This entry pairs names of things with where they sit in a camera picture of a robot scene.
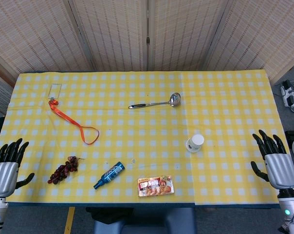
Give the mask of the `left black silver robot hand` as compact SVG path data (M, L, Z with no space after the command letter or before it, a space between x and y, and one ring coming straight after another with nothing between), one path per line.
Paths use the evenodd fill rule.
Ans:
M35 174L30 173L24 180L17 181L18 172L29 142L22 144L22 138L0 148L0 198L9 197L16 189L31 182Z

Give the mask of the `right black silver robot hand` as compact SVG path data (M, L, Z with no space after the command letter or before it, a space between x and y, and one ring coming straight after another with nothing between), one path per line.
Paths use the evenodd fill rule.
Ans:
M294 188L294 163L290 154L286 152L282 140L277 136L269 137L263 130L259 134L252 134L255 139L266 172L262 172L254 161L251 167L256 176L269 182L277 190Z

